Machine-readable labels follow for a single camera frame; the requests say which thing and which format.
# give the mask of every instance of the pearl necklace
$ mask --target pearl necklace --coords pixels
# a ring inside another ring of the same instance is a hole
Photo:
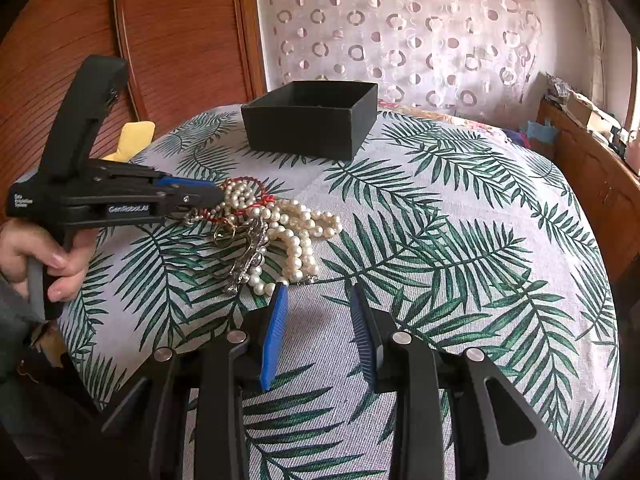
[[[260,197],[256,198],[251,185],[256,184]],[[227,179],[222,184],[225,191],[224,202],[213,210],[195,212],[189,220],[207,219],[211,222],[223,222],[234,229],[242,222],[261,218],[269,222],[267,236],[270,242],[281,240],[286,246],[287,260],[282,275],[276,282],[310,285],[318,277],[320,267],[314,258],[312,238],[333,238],[342,232],[342,223],[338,215],[331,211],[311,210],[298,200],[279,199],[265,195],[263,184],[252,177]],[[240,277],[241,283],[247,283],[257,296],[273,294],[275,283],[265,283],[260,276],[262,266],[249,267],[248,276]]]

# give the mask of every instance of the wooden wardrobe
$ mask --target wooden wardrobe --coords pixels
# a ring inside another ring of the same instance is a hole
[[[127,121],[161,136],[195,114],[266,92],[256,0],[29,0],[0,43],[0,200],[37,165],[76,69],[89,54],[129,61],[129,89],[93,155]]]

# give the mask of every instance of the jewelry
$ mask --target jewelry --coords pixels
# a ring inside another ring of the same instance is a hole
[[[258,296],[273,294],[274,283],[260,279],[264,254],[269,242],[281,240],[287,250],[282,275],[276,280],[284,285],[311,285],[318,278],[320,267],[313,256],[313,238],[333,238],[342,232],[338,215],[331,211],[311,210],[298,200],[276,200],[266,194],[256,178],[228,178],[222,184],[225,199],[212,209],[192,210],[184,218],[187,224],[207,220],[216,224],[214,243],[218,244],[220,228],[231,231],[228,246],[240,230],[246,231],[247,247],[234,263],[225,282],[225,292],[237,294],[243,283],[253,287]]]

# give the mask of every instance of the fingernail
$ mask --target fingernail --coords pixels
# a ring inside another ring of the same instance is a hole
[[[49,291],[49,299],[51,301],[57,301],[60,298],[62,298],[62,292],[60,292],[59,290],[53,289]]]
[[[53,253],[52,259],[53,267],[62,269],[64,266],[66,266],[66,258],[62,254]]]

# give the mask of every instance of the sheer curtain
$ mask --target sheer curtain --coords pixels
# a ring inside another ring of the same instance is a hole
[[[535,0],[258,0],[272,85],[366,80],[385,101],[509,124],[535,64]]]
[[[589,39],[591,95],[587,96],[598,107],[604,108],[606,88],[604,83],[605,43],[604,6],[602,0],[578,0]]]

